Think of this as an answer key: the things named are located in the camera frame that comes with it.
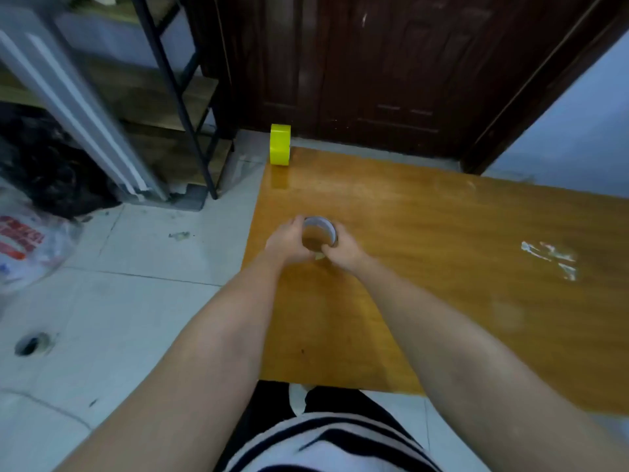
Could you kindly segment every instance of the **door frame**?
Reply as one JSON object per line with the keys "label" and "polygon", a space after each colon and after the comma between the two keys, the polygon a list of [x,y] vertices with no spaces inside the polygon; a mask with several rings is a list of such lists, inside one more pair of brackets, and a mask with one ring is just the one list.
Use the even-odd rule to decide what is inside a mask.
{"label": "door frame", "polygon": [[482,174],[629,30],[629,0],[594,0],[546,61],[462,155],[462,172]]}

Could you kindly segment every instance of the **white wall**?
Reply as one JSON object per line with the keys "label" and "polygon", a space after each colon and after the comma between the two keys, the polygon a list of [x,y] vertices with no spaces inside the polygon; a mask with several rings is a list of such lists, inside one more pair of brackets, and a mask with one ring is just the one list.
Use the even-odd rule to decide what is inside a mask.
{"label": "white wall", "polygon": [[629,198],[629,32],[483,175]]}
{"label": "white wall", "polygon": [[[55,22],[70,46],[77,51],[123,63],[157,68],[157,62],[139,24],[71,12],[62,13]],[[192,33],[183,10],[162,35],[162,45],[172,68],[181,71],[194,53]],[[205,124],[215,125],[211,111]]]}

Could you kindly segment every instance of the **black pants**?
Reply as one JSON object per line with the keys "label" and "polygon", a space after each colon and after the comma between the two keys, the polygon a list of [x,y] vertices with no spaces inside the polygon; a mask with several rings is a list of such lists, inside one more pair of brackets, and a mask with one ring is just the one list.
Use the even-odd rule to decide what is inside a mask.
{"label": "black pants", "polygon": [[[317,386],[306,395],[305,412],[359,414],[382,422],[414,440],[393,416],[357,389]],[[288,383],[258,381],[254,395],[225,445],[215,471],[220,472],[243,445],[275,424],[295,417],[288,401]]]}

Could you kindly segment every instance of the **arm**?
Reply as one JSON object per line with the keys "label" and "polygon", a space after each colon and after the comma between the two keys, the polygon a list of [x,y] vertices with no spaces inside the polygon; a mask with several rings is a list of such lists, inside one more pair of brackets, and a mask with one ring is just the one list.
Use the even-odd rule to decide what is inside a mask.
{"label": "arm", "polygon": [[624,445],[505,345],[336,229],[324,253],[365,286],[436,409],[492,470],[629,470]]}
{"label": "arm", "polygon": [[302,228],[280,226],[57,472],[212,470],[256,387],[280,272],[312,256]]}

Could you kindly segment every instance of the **dark brown door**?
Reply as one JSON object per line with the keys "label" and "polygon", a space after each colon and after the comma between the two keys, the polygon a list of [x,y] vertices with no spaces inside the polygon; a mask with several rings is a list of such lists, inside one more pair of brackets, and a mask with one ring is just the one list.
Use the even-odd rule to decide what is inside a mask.
{"label": "dark brown door", "polygon": [[318,136],[460,158],[593,0],[330,0]]}
{"label": "dark brown door", "polygon": [[315,135],[329,17],[320,0],[219,0],[240,125]]}

